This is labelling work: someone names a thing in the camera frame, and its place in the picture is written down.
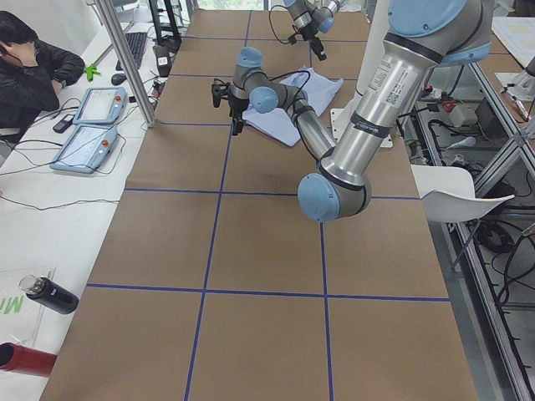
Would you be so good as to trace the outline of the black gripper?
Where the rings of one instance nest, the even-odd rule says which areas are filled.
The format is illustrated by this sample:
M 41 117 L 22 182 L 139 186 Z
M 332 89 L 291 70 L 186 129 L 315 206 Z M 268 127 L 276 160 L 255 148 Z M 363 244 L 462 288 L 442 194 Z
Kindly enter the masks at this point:
M 243 113 L 249 107 L 247 93 L 230 82 L 213 79 L 211 96 L 214 108 L 219 108 L 223 100 L 228 102 L 229 116 L 232 118 L 232 135 L 241 134 L 244 125 Z
M 308 41 L 311 50 L 317 56 L 319 61 L 324 61 L 327 55 L 324 51 L 324 46 L 321 40 L 317 37 L 318 29 L 315 23 L 310 23 L 303 27 L 298 27 L 295 23 L 292 25 L 293 34 L 288 37 L 290 44 L 297 42 L 297 36 L 300 35 L 304 41 Z

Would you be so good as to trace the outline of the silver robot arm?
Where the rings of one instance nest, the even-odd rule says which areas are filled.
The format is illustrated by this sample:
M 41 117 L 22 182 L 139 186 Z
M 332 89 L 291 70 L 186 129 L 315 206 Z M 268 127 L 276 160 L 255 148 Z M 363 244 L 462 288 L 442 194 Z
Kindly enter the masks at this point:
M 370 161 L 398 117 L 435 67 L 485 58 L 491 46 L 492 1 L 392 1 L 383 13 L 385 53 L 340 139 L 335 139 L 308 103 L 303 89 L 280 84 L 262 70 L 262 54 L 244 47 L 233 80 L 211 86 L 212 102 L 227 100 L 232 132 L 242 132 L 248 107 L 266 114 L 282 109 L 291 119 L 318 170 L 298 186 L 303 213 L 327 222 L 353 216 L 371 199 L 365 175 Z
M 317 37 L 318 33 L 327 33 L 334 25 L 334 16 L 347 4 L 347 1 L 333 0 L 326 6 L 318 7 L 305 0 L 288 0 L 283 6 L 288 10 L 293 20 L 293 34 L 288 37 L 289 44 L 297 42 L 300 35 L 308 42 L 310 49 L 319 61 L 327 58 L 324 46 Z

